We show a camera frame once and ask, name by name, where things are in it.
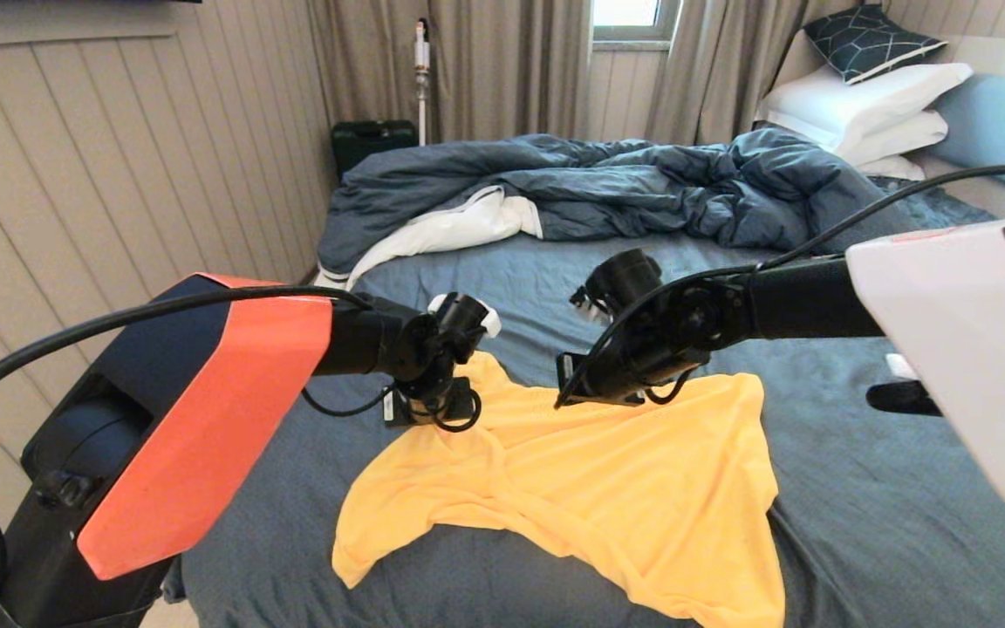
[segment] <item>yellow cloth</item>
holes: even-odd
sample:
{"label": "yellow cloth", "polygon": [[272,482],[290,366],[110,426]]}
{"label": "yellow cloth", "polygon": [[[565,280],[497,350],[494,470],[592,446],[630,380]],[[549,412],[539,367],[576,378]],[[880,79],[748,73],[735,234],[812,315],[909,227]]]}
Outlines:
{"label": "yellow cloth", "polygon": [[478,425],[407,430],[352,484],[332,552],[347,587],[435,524],[506,529],[667,616],[782,625],[757,377],[689,380],[667,406],[554,411],[555,390],[515,385],[489,354],[457,374],[482,398]]}

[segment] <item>wall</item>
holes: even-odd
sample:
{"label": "wall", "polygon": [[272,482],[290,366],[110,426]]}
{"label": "wall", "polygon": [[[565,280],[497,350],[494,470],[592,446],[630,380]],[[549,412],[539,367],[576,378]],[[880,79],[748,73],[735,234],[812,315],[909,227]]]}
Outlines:
{"label": "wall", "polygon": [[[315,264],[328,121],[304,0],[173,4],[175,36],[0,46],[0,357],[195,270]],[[108,339],[0,385],[0,521],[17,457]]]}
{"label": "wall", "polygon": [[919,32],[1005,38],[1005,0],[892,0],[886,15]]}
{"label": "wall", "polygon": [[611,142],[645,136],[654,84],[665,50],[595,50],[589,70],[587,139]]}

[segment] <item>white pillow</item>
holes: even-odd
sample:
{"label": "white pillow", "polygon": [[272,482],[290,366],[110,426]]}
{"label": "white pillow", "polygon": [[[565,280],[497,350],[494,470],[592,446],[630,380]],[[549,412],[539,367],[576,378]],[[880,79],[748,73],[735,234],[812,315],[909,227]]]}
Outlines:
{"label": "white pillow", "polygon": [[897,179],[910,179],[911,182],[925,180],[925,170],[903,156],[889,156],[870,163],[861,163],[855,169],[869,176],[896,176]]}
{"label": "white pillow", "polygon": [[808,136],[834,152],[917,115],[938,95],[972,76],[967,63],[923,63],[858,84],[844,84],[832,67],[774,88],[758,104],[757,120]]}
{"label": "white pillow", "polygon": [[919,112],[903,123],[869,133],[857,142],[830,150],[852,166],[880,160],[885,156],[904,154],[937,144],[949,135],[949,124],[937,112]]}

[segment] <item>beige curtain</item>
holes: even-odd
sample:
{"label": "beige curtain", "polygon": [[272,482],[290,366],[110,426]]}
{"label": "beige curtain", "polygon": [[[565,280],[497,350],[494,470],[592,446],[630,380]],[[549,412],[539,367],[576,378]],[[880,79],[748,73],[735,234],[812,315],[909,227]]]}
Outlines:
{"label": "beige curtain", "polygon": [[857,0],[683,0],[654,90],[650,140],[729,142],[751,130],[790,39],[803,24]]}
{"label": "beige curtain", "polygon": [[584,132],[591,0],[311,0],[332,123],[416,121],[413,25],[429,20],[429,141]]}

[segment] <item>mattress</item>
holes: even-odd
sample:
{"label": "mattress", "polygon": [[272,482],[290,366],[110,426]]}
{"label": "mattress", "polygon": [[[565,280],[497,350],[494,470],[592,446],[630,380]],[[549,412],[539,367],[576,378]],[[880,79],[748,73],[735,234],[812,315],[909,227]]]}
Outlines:
{"label": "mattress", "polygon": [[[910,212],[932,227],[984,218],[945,195],[915,199]],[[592,267],[636,247],[657,259],[666,280],[774,254],[687,235],[516,235],[384,263],[356,290],[418,308],[432,294],[474,294],[504,323],[479,347],[515,381],[551,387],[556,354],[586,350],[601,333],[579,318],[570,294]],[[770,528],[786,625],[1005,627],[1005,507],[943,419],[865,405],[866,388],[889,381],[889,351],[884,339],[750,341],[703,367],[757,374],[765,384],[763,424],[779,484]],[[319,378],[310,390],[325,405],[348,408],[387,382],[378,374]],[[171,593],[183,589],[206,628],[694,625],[631,604],[588,565],[554,558],[518,534],[454,526],[436,526],[348,590],[330,564],[340,504],[398,436],[378,409],[333,418],[296,403],[234,503],[184,554]]]}

